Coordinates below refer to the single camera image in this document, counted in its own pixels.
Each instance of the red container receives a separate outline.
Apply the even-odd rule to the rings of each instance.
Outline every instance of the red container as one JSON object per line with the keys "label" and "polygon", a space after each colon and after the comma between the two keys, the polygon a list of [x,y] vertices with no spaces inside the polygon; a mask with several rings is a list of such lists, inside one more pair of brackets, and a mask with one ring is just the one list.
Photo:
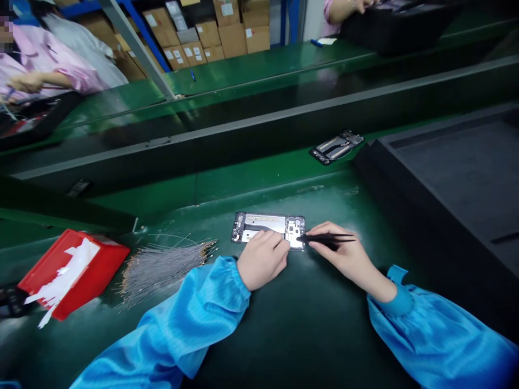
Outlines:
{"label": "red container", "polygon": [[[58,320],[65,320],[73,311],[103,293],[130,249],[104,236],[66,230],[18,284],[29,295],[37,293],[43,285],[52,282],[57,271],[72,258],[65,250],[80,246],[84,238],[99,246],[99,251],[54,309],[52,317]],[[45,306],[43,300],[38,302]]]}

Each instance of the blue sleeve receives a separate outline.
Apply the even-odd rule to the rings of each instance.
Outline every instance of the blue sleeve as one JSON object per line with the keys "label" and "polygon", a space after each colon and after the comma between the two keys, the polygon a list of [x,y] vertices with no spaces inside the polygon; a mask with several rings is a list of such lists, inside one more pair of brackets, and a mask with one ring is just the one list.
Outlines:
{"label": "blue sleeve", "polygon": [[150,309],[137,329],[97,357],[72,388],[178,388],[210,345],[231,335],[250,292],[230,257],[191,270],[178,293]]}
{"label": "blue sleeve", "polygon": [[368,296],[371,323],[404,369],[427,389],[511,387],[517,345],[449,300],[401,285],[406,273],[389,270],[398,288],[393,301]]}

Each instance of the left hand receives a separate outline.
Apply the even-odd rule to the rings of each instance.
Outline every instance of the left hand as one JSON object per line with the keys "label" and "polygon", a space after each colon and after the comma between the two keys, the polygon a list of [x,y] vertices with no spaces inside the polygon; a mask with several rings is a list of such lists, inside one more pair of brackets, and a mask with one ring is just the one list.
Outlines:
{"label": "left hand", "polygon": [[247,243],[236,266],[251,292],[271,282],[287,266],[290,243],[274,231],[260,231]]}
{"label": "left hand", "polygon": [[7,86],[25,93],[39,93],[43,87],[43,76],[41,73],[25,73],[12,76]]}

